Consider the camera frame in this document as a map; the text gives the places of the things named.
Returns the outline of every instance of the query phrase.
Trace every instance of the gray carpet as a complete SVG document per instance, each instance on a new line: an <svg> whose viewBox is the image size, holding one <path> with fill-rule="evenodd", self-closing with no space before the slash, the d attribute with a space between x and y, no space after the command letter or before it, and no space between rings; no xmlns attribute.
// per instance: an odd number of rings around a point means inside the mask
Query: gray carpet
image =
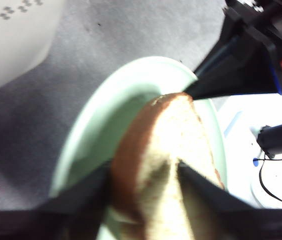
<svg viewBox="0 0 282 240"><path fill-rule="evenodd" d="M194 69L217 40L223 0L69 0L47 59L0 88L0 209L48 197L78 113L120 66L166 56Z"/></svg>

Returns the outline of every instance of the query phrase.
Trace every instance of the white bread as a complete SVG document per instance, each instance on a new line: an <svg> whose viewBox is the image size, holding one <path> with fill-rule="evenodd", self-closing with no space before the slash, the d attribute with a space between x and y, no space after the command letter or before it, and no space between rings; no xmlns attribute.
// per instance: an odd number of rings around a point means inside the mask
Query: white bread
<svg viewBox="0 0 282 240"><path fill-rule="evenodd" d="M214 222L198 199L185 211L177 166L183 160L223 188L193 100L172 93L150 101L133 120L111 165L112 206L122 239L214 239Z"/></svg>

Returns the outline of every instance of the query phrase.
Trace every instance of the blue dot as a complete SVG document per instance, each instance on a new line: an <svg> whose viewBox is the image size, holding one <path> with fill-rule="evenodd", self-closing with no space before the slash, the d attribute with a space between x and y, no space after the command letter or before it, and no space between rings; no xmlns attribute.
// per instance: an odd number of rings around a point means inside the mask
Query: blue dot
<svg viewBox="0 0 282 240"><path fill-rule="evenodd" d="M259 161L257 158L253 158L253 165L257 167L259 165Z"/></svg>

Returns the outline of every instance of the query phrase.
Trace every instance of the white plate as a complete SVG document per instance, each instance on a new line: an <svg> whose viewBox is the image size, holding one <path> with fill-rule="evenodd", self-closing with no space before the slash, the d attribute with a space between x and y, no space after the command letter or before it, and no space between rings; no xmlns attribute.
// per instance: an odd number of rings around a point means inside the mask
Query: white plate
<svg viewBox="0 0 282 240"><path fill-rule="evenodd" d="M138 111L152 98L182 92L197 78L170 58L151 56L132 61L110 75L78 116L62 149L52 179L51 196L75 184L109 160ZM212 148L215 166L227 186L223 135L209 99L194 102ZM111 234L103 225L98 239Z"/></svg>

